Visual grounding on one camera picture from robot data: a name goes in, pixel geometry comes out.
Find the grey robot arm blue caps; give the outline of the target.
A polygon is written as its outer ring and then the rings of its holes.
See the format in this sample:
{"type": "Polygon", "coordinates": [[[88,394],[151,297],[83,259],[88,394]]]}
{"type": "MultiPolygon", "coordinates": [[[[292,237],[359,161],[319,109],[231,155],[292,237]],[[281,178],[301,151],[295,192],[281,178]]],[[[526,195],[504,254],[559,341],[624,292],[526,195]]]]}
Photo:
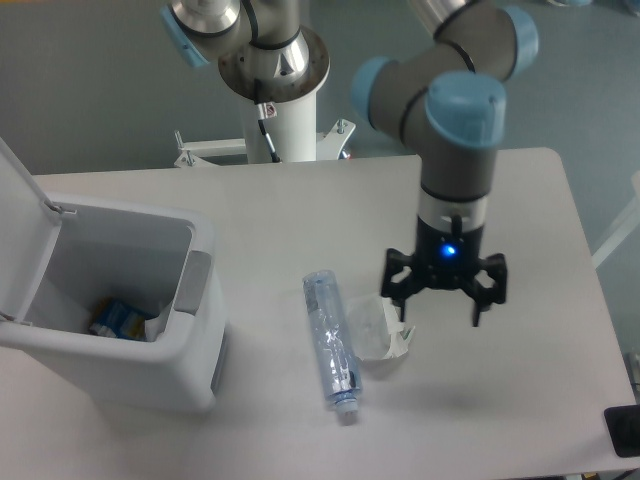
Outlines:
{"type": "MultiPolygon", "coordinates": [[[[533,19],[489,1],[417,1],[434,44],[397,62],[365,62],[351,102],[375,130],[421,160],[416,243],[389,249],[380,292],[398,307],[424,289],[461,290],[476,313],[502,304],[502,254],[482,257],[481,239],[497,149],[504,136],[506,80],[538,52],[533,19]]],[[[322,39],[297,1],[170,1],[160,11],[169,38],[193,67],[216,64],[249,107],[244,126],[253,163],[314,160],[313,122],[284,106],[312,98],[329,73],[322,39]]]]}

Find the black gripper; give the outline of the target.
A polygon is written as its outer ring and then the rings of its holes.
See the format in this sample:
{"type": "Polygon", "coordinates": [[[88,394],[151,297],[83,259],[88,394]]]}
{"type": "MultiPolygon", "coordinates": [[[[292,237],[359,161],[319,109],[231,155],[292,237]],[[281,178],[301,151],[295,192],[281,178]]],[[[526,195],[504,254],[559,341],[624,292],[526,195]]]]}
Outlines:
{"type": "Polygon", "coordinates": [[[456,237],[418,218],[414,254],[386,250],[380,295],[399,309],[400,321],[405,320],[406,301],[423,289],[464,291],[474,301],[473,327],[480,325],[481,314],[493,304],[506,302],[506,257],[496,253],[480,259],[483,234],[484,227],[480,226],[456,237]],[[481,272],[492,280],[490,286],[477,279],[481,272]]]}

